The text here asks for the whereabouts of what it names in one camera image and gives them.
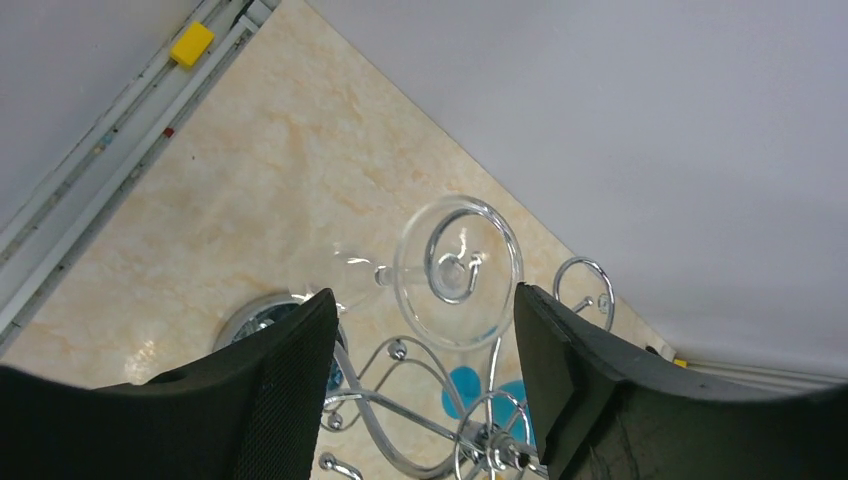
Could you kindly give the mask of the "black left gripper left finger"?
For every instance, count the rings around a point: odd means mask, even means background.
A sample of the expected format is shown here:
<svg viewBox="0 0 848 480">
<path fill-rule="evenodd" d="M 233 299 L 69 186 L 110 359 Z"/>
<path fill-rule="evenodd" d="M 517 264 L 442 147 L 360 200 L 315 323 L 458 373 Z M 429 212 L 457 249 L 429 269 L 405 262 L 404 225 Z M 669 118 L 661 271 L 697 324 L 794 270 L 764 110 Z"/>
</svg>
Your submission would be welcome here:
<svg viewBox="0 0 848 480">
<path fill-rule="evenodd" d="M 5 479 L 306 479 L 339 318 L 282 321 L 150 381 L 85 389 L 3 367 Z"/>
</svg>

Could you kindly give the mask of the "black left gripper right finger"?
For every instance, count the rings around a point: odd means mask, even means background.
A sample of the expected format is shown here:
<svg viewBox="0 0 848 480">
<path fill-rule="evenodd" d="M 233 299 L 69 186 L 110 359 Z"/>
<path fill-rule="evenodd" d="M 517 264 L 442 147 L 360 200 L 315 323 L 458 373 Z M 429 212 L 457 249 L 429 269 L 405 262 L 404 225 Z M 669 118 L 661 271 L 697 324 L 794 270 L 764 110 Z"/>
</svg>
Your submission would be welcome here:
<svg viewBox="0 0 848 480">
<path fill-rule="evenodd" d="M 785 394 L 676 366 L 521 283 L 514 327 L 553 479 L 843 479 L 847 389 Z"/>
</svg>

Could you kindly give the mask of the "chrome wine glass rack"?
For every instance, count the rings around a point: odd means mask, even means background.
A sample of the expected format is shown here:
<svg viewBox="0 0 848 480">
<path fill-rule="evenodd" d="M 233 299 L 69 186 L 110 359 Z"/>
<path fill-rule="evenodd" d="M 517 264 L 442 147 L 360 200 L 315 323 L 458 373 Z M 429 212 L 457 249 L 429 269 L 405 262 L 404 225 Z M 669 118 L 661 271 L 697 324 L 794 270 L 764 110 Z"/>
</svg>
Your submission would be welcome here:
<svg viewBox="0 0 848 480">
<path fill-rule="evenodd" d="M 602 294 L 598 295 L 597 298 L 591 295 L 585 296 L 585 298 L 583 298 L 580 302 L 573 306 L 572 311 L 574 311 L 575 313 L 579 313 L 580 311 L 595 305 L 601 313 L 606 315 L 606 320 L 604 324 L 605 329 L 607 331 L 611 330 L 614 322 L 616 308 L 615 290 L 612 286 L 609 276 L 604 271 L 604 269 L 600 266 L 600 264 L 590 259 L 589 257 L 574 256 L 566 260 L 562 265 L 560 265 L 553 278 L 551 291 L 552 295 L 557 301 L 561 300 L 560 290 L 562 280 L 565 277 L 566 272 L 568 272 L 569 269 L 576 265 L 584 266 L 586 269 L 591 271 L 594 276 L 599 278 L 600 281 L 602 281 L 602 283 L 604 284 L 605 291 Z M 238 309 L 224 323 L 213 344 L 213 352 L 221 350 L 277 322 L 281 322 L 283 318 L 289 315 L 305 300 L 308 300 L 311 295 L 312 294 L 310 293 L 307 293 L 305 296 L 293 295 L 289 292 L 283 291 L 263 295 L 248 302 L 247 305 Z M 347 347 L 350 346 L 350 343 L 346 339 L 341 325 L 338 329 L 337 343 L 343 347 L 345 355 L 347 355 L 349 353 L 347 351 Z M 415 345 L 418 345 L 418 348 L 420 348 L 421 351 L 426 354 L 427 357 L 430 359 L 430 363 L 426 363 L 426 361 L 420 361 L 416 358 L 410 358 L 406 349 L 407 343 L 414 343 Z M 385 342 L 383 342 L 383 344 L 381 345 L 383 346 L 379 348 L 384 348 L 386 350 L 387 355 L 390 355 L 391 358 L 393 358 L 392 362 L 394 363 L 390 365 L 383 377 L 381 377 L 378 384 L 374 386 L 373 389 L 369 390 L 369 392 L 372 392 L 374 394 L 381 393 L 379 390 L 382 388 L 382 386 L 384 386 L 386 381 L 391 378 L 392 374 L 397 370 L 397 368 L 407 365 L 414 366 L 417 369 L 416 371 L 426 373 L 434 379 L 434 382 L 439 383 L 439 385 L 441 386 L 440 388 L 442 389 L 442 394 L 440 394 L 441 396 L 439 398 L 444 400 L 440 405 L 442 405 L 443 407 L 445 405 L 451 406 L 450 408 L 443 408 L 445 413 L 440 415 L 444 416 L 445 418 L 449 416 L 448 413 L 450 413 L 450 411 L 453 411 L 455 415 L 459 415 L 459 417 L 457 418 L 461 419 L 462 415 L 460 415 L 459 410 L 467 409 L 467 407 L 470 407 L 471 405 L 471 403 L 464 403 L 464 401 L 476 401 L 477 397 L 480 397 L 481 395 L 483 395 L 483 393 L 485 393 L 482 390 L 482 383 L 480 383 L 482 382 L 482 380 L 479 380 L 479 377 L 477 376 L 478 374 L 474 369 L 468 367 L 466 370 L 470 372 L 469 375 L 471 377 L 474 377 L 471 379 L 474 380 L 474 382 L 471 382 L 471 386 L 474 388 L 471 389 L 471 393 L 468 393 L 468 395 L 463 395 L 463 393 L 459 390 L 459 387 L 457 387 L 457 383 L 454 381 L 454 377 L 452 377 L 451 374 L 447 372 L 447 370 L 445 370 L 443 362 L 438 358 L 435 353 L 433 353 L 433 351 L 429 350 L 430 347 L 427 347 L 419 340 L 401 335 L 391 337 Z M 375 350 L 368 362 L 366 362 L 367 365 L 362 367 L 359 374 L 357 374 L 359 375 L 357 377 L 357 381 L 361 380 L 361 375 L 364 375 L 366 371 L 370 368 L 370 366 L 373 364 L 373 362 L 376 360 L 379 351 L 379 349 Z M 337 362 L 333 363 L 327 387 L 327 394 L 329 397 L 339 396 L 340 392 L 343 390 L 343 386 L 350 386 L 350 379 L 348 377 L 344 377 L 344 375 L 347 374 L 343 373 L 342 370 L 343 369 L 339 366 Z M 436 391 L 433 389 L 416 390 L 415 388 L 413 388 L 412 390 L 413 393 L 411 394 L 403 394 L 405 395 L 405 397 L 403 397 L 402 399 L 414 399 L 416 401 L 423 401 L 425 397 L 432 397 L 433 399 L 436 398 Z M 342 408 L 342 403 L 347 401 L 353 402 L 353 400 L 340 399 L 334 401 L 334 403 L 331 403 L 329 407 L 325 407 L 327 420 L 325 424 L 321 425 L 322 429 L 326 431 L 341 432 L 346 431 L 347 429 L 349 429 L 349 427 L 352 427 L 354 425 L 355 419 L 351 419 L 349 424 L 345 424 L 343 420 L 341 420 L 342 417 L 337 415 L 337 410 Z M 426 427 L 427 425 L 430 425 L 427 422 L 433 423 L 424 417 L 411 418 L 410 415 L 415 417 L 415 415 L 418 414 L 409 409 L 404 410 L 404 408 L 406 407 L 403 407 L 402 405 L 400 405 L 400 407 L 398 408 L 400 408 L 400 410 L 398 410 L 400 413 L 395 413 L 406 418 L 410 422 L 419 424 L 419 426 L 423 425 L 423 427 Z M 343 462 L 338 461 L 333 464 L 334 466 L 328 466 L 328 468 L 330 470 L 345 470 L 353 476 L 359 475 L 358 473 L 354 475 L 355 469 L 353 467 L 343 467 L 342 463 Z"/>
</svg>

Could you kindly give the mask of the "clear stemmed wine glass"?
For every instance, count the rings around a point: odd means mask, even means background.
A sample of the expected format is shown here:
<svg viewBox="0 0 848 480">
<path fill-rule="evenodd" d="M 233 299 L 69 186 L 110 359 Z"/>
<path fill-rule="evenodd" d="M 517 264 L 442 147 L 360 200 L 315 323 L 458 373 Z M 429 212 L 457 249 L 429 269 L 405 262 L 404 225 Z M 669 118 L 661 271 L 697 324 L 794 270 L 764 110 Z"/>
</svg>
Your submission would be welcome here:
<svg viewBox="0 0 848 480">
<path fill-rule="evenodd" d="M 421 340 L 459 353 L 486 348 L 508 330 L 523 279 L 514 230 L 492 205 L 464 194 L 422 206 L 385 260 L 335 243 L 314 249 L 306 266 L 302 299 L 329 288 L 345 314 L 389 292 Z"/>
</svg>

